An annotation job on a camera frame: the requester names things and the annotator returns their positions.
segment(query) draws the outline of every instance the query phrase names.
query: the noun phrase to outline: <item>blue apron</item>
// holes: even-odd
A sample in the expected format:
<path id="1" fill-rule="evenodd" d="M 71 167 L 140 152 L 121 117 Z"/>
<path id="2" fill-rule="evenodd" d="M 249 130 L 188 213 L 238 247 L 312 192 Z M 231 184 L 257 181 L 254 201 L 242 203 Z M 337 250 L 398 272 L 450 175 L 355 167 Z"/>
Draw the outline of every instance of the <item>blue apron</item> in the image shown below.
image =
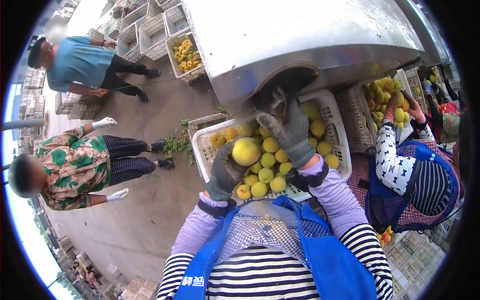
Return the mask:
<path id="1" fill-rule="evenodd" d="M 439 218 L 432 224 L 423 223 L 421 220 L 410 224 L 398 225 L 398 221 L 405 211 L 409 203 L 409 199 L 405 195 L 399 195 L 391 189 L 387 188 L 378 180 L 375 171 L 375 157 L 369 160 L 369 180 L 370 189 L 365 196 L 365 213 L 370 223 L 376 223 L 380 226 L 392 226 L 394 232 L 403 232 L 405 230 L 427 230 L 443 221 L 455 207 L 455 202 L 459 193 L 459 185 L 456 180 L 454 171 L 451 166 L 435 151 L 427 145 L 418 141 L 403 142 L 397 147 L 398 156 L 413 156 L 417 160 L 429 160 L 443 167 L 450 180 L 450 199 L 446 209 L 441 213 Z M 414 182 L 415 178 L 410 178 L 410 182 Z"/>
<path id="2" fill-rule="evenodd" d="M 306 267 L 312 272 L 322 300 L 377 299 L 372 273 L 332 235 L 327 221 L 316 214 L 309 203 L 300 207 L 298 203 L 282 195 L 275 199 L 272 205 L 279 205 L 296 214 L 299 224 L 298 235 L 306 259 Z M 174 299 L 205 299 L 210 273 L 222 252 L 232 219 L 240 207 L 234 208 L 224 219 L 220 218 L 218 231 L 201 247 L 185 270 L 182 281 L 188 284 L 180 284 Z M 328 232 L 328 234 L 317 237 L 315 228 L 320 228 L 320 232 Z M 193 278 L 193 282 L 197 284 L 190 284 L 192 281 L 188 278 Z"/>

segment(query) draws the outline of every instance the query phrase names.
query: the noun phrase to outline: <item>hand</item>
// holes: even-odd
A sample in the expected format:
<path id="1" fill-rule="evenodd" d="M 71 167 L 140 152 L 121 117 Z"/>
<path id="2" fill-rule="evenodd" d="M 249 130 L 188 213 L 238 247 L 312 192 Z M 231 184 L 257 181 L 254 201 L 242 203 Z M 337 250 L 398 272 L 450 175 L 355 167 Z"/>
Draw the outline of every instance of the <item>hand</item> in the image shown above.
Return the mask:
<path id="1" fill-rule="evenodd" d="M 396 109 L 396 100 L 397 99 L 398 99 L 398 94 L 397 93 L 392 93 L 392 96 L 388 100 L 388 103 L 387 103 L 386 108 L 385 108 L 384 120 L 389 120 L 392 123 L 395 120 L 395 109 Z"/>
<path id="2" fill-rule="evenodd" d="M 287 154 L 294 168 L 305 165 L 315 154 L 315 148 L 308 143 L 308 118 L 296 96 L 285 95 L 277 87 L 272 93 L 274 98 L 285 102 L 285 119 L 281 124 L 274 116 L 260 112 L 257 121 L 270 131 L 280 148 Z"/>
<path id="3" fill-rule="evenodd" d="M 121 191 L 115 192 L 112 195 L 106 195 L 107 201 L 118 201 L 123 200 L 128 195 L 128 189 L 123 189 Z"/>
<path id="4" fill-rule="evenodd" d="M 108 92 L 107 89 L 105 88 L 96 88 L 92 91 L 92 95 L 97 96 L 99 98 L 105 96 L 105 94 Z"/>
<path id="5" fill-rule="evenodd" d="M 115 121 L 114 119 L 112 119 L 110 117 L 105 117 L 105 118 L 101 119 L 100 121 L 92 122 L 93 130 L 96 130 L 96 129 L 99 129 L 99 128 L 104 128 L 104 127 L 107 127 L 107 126 L 110 126 L 110 125 L 117 125 L 117 121 Z"/>
<path id="6" fill-rule="evenodd" d="M 217 152 L 212 165 L 212 176 L 206 184 L 206 191 L 213 201 L 226 201 L 232 196 L 235 186 L 242 181 L 243 175 L 249 167 L 239 165 L 233 160 L 231 153 L 233 144 L 245 135 L 227 142 Z"/>
<path id="7" fill-rule="evenodd" d="M 426 93 L 432 93 L 432 84 L 428 83 L 426 80 L 423 80 L 423 89 Z"/>
<path id="8" fill-rule="evenodd" d="M 115 47 L 117 46 L 117 43 L 115 43 L 114 41 L 106 41 L 105 43 L 103 43 L 103 46 L 107 48 L 115 49 Z"/>
<path id="9" fill-rule="evenodd" d="M 419 103 L 413 99 L 407 92 L 402 91 L 403 97 L 408 101 L 410 104 L 410 109 L 408 113 L 412 115 L 412 117 L 419 123 L 422 124 L 425 122 L 425 115 L 420 109 Z"/>

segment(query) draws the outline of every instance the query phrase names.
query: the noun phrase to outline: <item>black shoe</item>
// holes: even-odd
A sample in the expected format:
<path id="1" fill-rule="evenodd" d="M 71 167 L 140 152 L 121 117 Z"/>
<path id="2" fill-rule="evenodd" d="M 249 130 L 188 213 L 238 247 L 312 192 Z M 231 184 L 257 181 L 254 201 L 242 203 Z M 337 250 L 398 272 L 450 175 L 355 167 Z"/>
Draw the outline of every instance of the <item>black shoe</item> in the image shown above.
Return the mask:
<path id="1" fill-rule="evenodd" d="M 164 139 L 160 139 L 156 141 L 155 143 L 152 144 L 152 152 L 160 152 L 163 149 L 163 146 L 165 146 Z"/>
<path id="2" fill-rule="evenodd" d="M 148 94 L 144 92 L 141 88 L 138 88 L 138 89 L 140 90 L 140 92 L 137 95 L 140 98 L 140 100 L 143 103 L 148 103 L 150 101 L 150 97 L 148 96 Z"/>
<path id="3" fill-rule="evenodd" d="M 173 169 L 175 167 L 175 164 L 171 160 L 167 159 L 157 159 L 158 161 L 158 167 L 159 168 L 167 168 L 167 169 Z"/>
<path id="4" fill-rule="evenodd" d="M 157 78 L 158 76 L 160 76 L 162 72 L 160 72 L 159 69 L 151 69 L 151 70 L 147 70 L 147 77 L 150 77 L 150 78 Z"/>

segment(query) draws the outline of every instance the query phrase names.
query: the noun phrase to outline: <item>white glove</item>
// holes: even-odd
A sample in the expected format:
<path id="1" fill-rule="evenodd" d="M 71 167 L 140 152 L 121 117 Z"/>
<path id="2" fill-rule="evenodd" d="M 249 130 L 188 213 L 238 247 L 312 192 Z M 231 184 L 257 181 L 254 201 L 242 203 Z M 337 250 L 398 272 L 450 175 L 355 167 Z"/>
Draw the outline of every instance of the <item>white glove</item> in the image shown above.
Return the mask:
<path id="1" fill-rule="evenodd" d="M 115 121 L 113 118 L 110 117 L 105 117 L 101 119 L 100 121 L 97 122 L 92 122 L 92 127 L 93 130 L 97 130 L 99 128 L 104 128 L 110 125 L 117 125 L 117 121 Z"/>
<path id="2" fill-rule="evenodd" d="M 106 195 L 107 202 L 123 200 L 128 195 L 128 189 L 115 192 L 112 195 Z"/>

